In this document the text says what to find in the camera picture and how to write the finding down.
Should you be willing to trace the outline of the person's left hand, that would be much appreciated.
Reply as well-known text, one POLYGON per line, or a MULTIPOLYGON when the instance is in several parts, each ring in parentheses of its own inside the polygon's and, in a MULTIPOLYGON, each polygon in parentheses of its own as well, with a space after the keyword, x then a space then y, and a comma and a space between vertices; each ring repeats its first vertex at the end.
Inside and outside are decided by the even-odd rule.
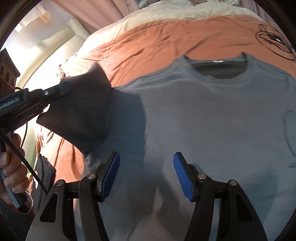
POLYGON ((6 188, 11 188, 14 193, 24 193, 29 187, 27 168, 8 146, 6 152, 1 153, 0 165, 6 176, 4 182, 1 180, 1 201, 15 209, 6 188))

